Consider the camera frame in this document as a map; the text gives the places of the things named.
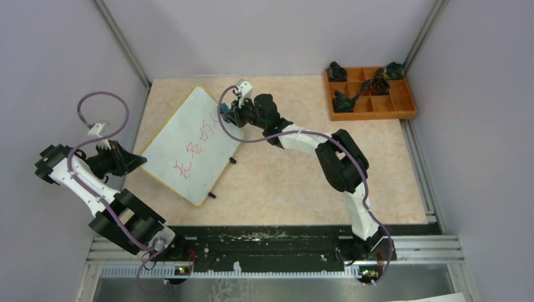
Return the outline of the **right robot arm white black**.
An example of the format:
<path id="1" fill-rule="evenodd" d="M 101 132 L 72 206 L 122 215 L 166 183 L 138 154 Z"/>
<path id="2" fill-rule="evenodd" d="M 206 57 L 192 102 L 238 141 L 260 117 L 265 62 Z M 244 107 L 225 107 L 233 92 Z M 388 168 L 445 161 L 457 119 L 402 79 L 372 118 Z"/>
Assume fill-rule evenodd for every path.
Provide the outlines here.
<path id="1" fill-rule="evenodd" d="M 367 183 L 369 162 L 344 129 L 332 134 L 307 130 L 281 117 L 271 94 L 259 94 L 243 105 L 218 102 L 221 123 L 238 128 L 252 125 L 263 132 L 263 140 L 278 148 L 316 156 L 328 184 L 343 193 L 351 218 L 354 258 L 371 259 L 383 239 L 380 224 L 370 210 Z"/>

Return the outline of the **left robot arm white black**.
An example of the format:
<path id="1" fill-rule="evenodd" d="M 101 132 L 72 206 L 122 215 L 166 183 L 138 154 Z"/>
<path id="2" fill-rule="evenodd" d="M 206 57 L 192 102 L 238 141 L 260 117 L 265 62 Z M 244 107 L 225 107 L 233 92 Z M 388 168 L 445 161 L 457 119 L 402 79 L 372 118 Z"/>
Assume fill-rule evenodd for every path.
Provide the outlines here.
<path id="1" fill-rule="evenodd" d="M 106 183 L 108 175 L 125 176 L 147 162 L 131 154 L 118 142 L 98 147 L 88 157 L 67 145 L 50 145 L 40 152 L 35 174 L 50 184 L 63 185 L 89 208 L 89 227 L 97 234 L 133 255 L 141 250 L 162 251 L 173 260 L 184 259 L 188 242 L 165 224 L 165 219 L 128 189 L 118 191 Z"/>

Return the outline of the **white whiteboard with yellow frame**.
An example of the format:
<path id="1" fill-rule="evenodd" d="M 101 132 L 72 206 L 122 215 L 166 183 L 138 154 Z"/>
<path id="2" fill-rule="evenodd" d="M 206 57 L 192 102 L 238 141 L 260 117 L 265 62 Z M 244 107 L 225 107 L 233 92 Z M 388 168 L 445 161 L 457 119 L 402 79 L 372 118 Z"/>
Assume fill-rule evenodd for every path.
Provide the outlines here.
<path id="1" fill-rule="evenodd" d="M 217 118 L 217 102 L 195 87 L 141 155 L 141 169 L 195 206 L 201 205 L 244 138 L 244 132 Z"/>

